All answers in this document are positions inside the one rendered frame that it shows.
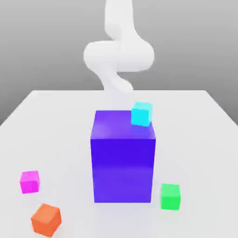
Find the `small cyan cube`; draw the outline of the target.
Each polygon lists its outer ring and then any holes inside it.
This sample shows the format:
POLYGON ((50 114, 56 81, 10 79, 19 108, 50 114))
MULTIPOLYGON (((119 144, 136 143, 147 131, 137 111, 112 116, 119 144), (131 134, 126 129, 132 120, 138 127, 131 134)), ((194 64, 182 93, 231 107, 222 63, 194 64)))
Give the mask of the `small cyan cube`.
POLYGON ((148 127, 152 121, 152 103, 136 102, 131 110, 131 124, 148 127))

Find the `small green cube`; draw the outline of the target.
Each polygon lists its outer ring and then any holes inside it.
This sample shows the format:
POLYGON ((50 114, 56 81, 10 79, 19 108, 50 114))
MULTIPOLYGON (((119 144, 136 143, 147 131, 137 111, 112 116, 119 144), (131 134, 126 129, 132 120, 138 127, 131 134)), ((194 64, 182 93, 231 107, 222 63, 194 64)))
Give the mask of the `small green cube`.
POLYGON ((180 209, 180 202, 180 186, 176 184, 162 184, 161 209, 178 211, 180 209))

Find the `small magenta cube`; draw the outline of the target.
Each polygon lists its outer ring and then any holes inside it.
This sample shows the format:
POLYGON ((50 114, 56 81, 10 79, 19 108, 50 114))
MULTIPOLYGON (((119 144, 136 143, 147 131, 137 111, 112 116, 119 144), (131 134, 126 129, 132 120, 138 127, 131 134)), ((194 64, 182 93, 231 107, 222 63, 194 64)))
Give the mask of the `small magenta cube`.
POLYGON ((40 189, 39 172, 23 172, 20 177, 20 187, 23 194, 38 192, 40 189))

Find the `small orange cube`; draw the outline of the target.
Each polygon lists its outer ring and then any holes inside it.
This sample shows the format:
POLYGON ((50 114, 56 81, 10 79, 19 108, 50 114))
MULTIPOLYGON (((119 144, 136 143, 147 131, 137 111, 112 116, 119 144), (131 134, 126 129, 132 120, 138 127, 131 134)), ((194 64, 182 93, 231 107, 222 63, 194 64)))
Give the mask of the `small orange cube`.
POLYGON ((31 217, 31 222, 35 233, 52 237, 62 222, 60 209, 42 204, 31 217))

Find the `large purple box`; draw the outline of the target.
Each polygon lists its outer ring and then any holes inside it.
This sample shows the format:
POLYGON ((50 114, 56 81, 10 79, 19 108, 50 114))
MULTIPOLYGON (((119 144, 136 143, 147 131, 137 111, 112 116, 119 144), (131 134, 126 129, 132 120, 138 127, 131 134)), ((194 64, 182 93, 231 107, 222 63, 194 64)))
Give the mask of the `large purple box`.
POLYGON ((96 203, 150 203, 156 136, 130 111, 97 110, 90 137, 96 203))

